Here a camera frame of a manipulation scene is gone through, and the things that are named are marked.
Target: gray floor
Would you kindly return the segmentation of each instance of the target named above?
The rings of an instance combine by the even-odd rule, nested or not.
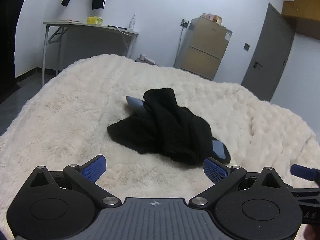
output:
[[[54,76],[45,75],[45,82]],[[41,89],[41,74],[35,73],[32,76],[18,83],[21,87],[0,104],[0,135],[2,135],[11,122],[20,113],[24,104],[36,95]]]

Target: door handle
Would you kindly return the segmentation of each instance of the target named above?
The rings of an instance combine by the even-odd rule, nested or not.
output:
[[[262,69],[263,66],[260,65],[257,61],[253,64],[253,68],[258,68],[258,69]]]

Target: refrigerator door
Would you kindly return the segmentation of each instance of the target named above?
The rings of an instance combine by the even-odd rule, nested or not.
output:
[[[231,31],[200,17],[190,46],[222,60],[230,38]]]
[[[220,62],[216,57],[189,47],[181,68],[213,80]]]

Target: refrigerator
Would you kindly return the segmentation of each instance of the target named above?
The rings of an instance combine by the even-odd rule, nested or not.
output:
[[[231,35],[232,31],[215,22],[202,17],[193,19],[174,67],[213,80]]]

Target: gray door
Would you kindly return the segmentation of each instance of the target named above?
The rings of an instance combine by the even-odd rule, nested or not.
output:
[[[294,33],[269,4],[256,50],[241,83],[260,100],[271,100],[287,63]]]

